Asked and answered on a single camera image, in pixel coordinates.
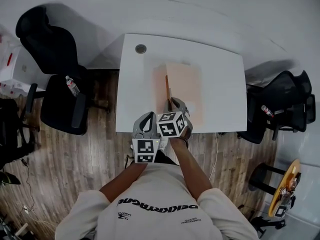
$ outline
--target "black wristband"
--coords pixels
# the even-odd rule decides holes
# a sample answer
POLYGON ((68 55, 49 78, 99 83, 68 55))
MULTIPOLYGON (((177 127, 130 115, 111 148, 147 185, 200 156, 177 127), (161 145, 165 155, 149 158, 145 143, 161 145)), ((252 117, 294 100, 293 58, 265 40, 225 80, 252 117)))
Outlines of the black wristband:
POLYGON ((185 145, 186 145, 186 148, 187 148, 187 149, 189 148, 189 142, 188 142, 188 140, 187 140, 185 137, 181 137, 181 136, 180 136, 178 139, 183 140, 184 143, 185 143, 185 145))

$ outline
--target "plastic bottle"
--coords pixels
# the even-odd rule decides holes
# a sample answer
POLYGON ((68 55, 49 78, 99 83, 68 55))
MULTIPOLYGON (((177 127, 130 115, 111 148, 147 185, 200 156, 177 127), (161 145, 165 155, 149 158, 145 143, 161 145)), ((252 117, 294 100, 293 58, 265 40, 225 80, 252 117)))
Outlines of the plastic bottle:
POLYGON ((265 105, 262 105, 261 109, 264 113, 266 113, 269 117, 274 117, 274 114, 271 112, 269 108, 267 108, 265 105))
POLYGON ((79 91, 79 88, 77 87, 76 83, 68 75, 65 77, 65 79, 66 79, 66 85, 69 87, 73 96, 77 97, 78 94, 80 93, 80 91, 79 91))

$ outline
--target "white sweatshirt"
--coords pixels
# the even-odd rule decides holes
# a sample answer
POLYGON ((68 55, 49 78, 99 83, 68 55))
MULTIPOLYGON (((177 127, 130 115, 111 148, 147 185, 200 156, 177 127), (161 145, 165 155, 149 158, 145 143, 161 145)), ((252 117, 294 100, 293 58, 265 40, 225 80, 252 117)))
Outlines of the white sweatshirt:
POLYGON ((252 225, 219 189, 195 200, 179 166, 149 164, 112 203, 81 193, 59 224, 56 240, 257 240, 252 225))

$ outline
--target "office chair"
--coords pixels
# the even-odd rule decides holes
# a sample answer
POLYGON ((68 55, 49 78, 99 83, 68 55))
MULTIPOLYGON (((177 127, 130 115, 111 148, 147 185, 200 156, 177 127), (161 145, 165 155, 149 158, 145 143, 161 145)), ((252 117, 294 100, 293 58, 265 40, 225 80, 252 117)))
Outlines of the office chair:
POLYGON ((45 6, 34 7, 18 20, 16 36, 32 55, 41 71, 51 74, 46 90, 37 91, 33 83, 28 92, 26 112, 31 113, 34 99, 43 98, 40 119, 57 130, 83 135, 87 131, 88 109, 105 109, 93 102, 92 70, 78 64, 77 47, 69 31, 49 25, 45 6), (74 97, 66 84, 70 76, 80 93, 74 97))
POLYGON ((26 109, 18 116, 19 108, 13 99, 0 98, 0 169, 5 164, 27 156, 34 150, 35 139, 30 131, 27 143, 23 127, 35 128, 23 123, 26 109), (18 147, 18 131, 21 135, 21 147, 18 147))
POLYGON ((304 132, 307 122, 312 123, 316 119, 315 96, 311 92, 312 86, 305 71, 299 76, 283 71, 266 87, 249 85, 247 87, 247 131, 237 132, 238 136, 249 142, 260 144, 266 128, 273 130, 274 141, 277 139, 279 130, 304 132), (263 112, 262 105, 270 109, 274 117, 263 112))

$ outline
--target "wooden floor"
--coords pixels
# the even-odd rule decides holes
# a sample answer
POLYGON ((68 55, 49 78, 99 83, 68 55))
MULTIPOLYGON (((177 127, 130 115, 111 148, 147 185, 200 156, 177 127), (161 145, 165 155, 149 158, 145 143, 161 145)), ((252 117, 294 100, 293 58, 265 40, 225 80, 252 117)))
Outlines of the wooden floor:
MULTIPOLYGON (((36 151, 25 157, 35 213, 28 215, 22 211, 23 205, 31 207, 33 200, 26 183, 28 169, 21 161, 4 167, 6 172, 20 179, 21 185, 0 188, 0 212, 8 214, 17 227, 27 222, 39 239, 53 239, 53 226, 68 214, 79 192, 100 189, 124 169, 127 155, 132 156, 131 134, 115 132, 118 77, 117 72, 111 72, 96 84, 96 101, 105 105, 108 100, 111 112, 106 114, 101 109, 90 108, 88 129, 83 136, 63 133, 43 124, 40 121, 41 100, 36 101, 28 121, 39 125, 40 132, 35 133, 36 151)), ((24 98, 17 99, 21 108, 25 101, 24 98)), ((271 133, 266 132, 260 145, 238 139, 236 133, 217 134, 217 138, 217 158, 214 133, 193 134, 189 147, 191 153, 208 176, 217 159, 211 183, 236 206, 245 204, 259 209, 264 193, 249 191, 248 178, 258 164, 274 164, 277 144, 272 141, 271 133)), ((175 159, 171 147, 168 147, 167 154, 175 159)), ((245 207, 241 211, 248 217, 251 209, 245 207)))

